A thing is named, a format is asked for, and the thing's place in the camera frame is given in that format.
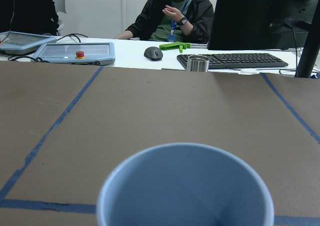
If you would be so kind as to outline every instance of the red button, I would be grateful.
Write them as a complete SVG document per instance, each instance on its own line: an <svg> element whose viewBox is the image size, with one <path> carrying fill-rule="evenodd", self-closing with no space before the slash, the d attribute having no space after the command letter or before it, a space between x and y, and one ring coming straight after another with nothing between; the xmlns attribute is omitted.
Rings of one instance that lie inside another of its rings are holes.
<svg viewBox="0 0 320 226"><path fill-rule="evenodd" d="M76 54L76 57L84 57L85 56L85 53L83 51L78 51L75 54Z"/></svg>

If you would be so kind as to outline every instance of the blue tablet device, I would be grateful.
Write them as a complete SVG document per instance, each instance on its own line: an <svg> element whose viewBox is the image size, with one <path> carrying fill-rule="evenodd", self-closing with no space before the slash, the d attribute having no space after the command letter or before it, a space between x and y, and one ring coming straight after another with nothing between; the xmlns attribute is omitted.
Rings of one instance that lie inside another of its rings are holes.
<svg viewBox="0 0 320 226"><path fill-rule="evenodd" d="M48 43L33 55L51 63L106 66L115 62L115 48L106 43Z"/></svg>
<svg viewBox="0 0 320 226"><path fill-rule="evenodd" d="M55 36L2 32L0 33L0 53L24 55L36 51L44 43L54 43L56 41Z"/></svg>

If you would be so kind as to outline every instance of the person's left hand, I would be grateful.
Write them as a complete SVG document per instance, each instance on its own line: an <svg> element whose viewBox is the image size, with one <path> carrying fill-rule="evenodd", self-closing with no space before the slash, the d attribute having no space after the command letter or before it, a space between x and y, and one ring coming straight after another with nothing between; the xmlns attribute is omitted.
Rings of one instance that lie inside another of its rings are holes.
<svg viewBox="0 0 320 226"><path fill-rule="evenodd" d="M179 9L170 6L165 6L162 12L175 22L180 22L181 19L184 17L184 15L181 13Z"/></svg>

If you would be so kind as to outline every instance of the person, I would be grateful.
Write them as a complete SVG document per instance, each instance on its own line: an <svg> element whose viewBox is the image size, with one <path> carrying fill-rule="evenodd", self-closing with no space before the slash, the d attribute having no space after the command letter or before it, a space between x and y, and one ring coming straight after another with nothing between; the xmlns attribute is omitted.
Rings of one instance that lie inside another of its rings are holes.
<svg viewBox="0 0 320 226"><path fill-rule="evenodd" d="M1 0L0 32L57 35L58 19L53 0Z"/></svg>
<svg viewBox="0 0 320 226"><path fill-rule="evenodd" d="M206 44L213 16L209 0L147 0L136 21L115 39Z"/></svg>

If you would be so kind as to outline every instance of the green shirt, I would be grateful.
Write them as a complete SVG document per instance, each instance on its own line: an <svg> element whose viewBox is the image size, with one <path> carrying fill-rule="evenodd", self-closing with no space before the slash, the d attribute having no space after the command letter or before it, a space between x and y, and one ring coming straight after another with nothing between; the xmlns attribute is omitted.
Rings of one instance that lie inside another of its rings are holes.
<svg viewBox="0 0 320 226"><path fill-rule="evenodd" d="M182 8L184 7L186 1L187 0L183 0L183 1L171 0L170 6L177 8L181 11ZM185 10L183 12L184 16L186 15L186 13L188 11L188 7L189 7L191 1L192 0L189 0L186 7L185 7ZM171 18L168 16L164 16L161 23L156 28L155 32L153 32L153 34L151 35L149 41L167 42L168 35L170 33L171 33ZM174 34L176 35L177 42L183 42L183 34L182 34L182 31L178 25L176 26L176 28L174 30Z"/></svg>

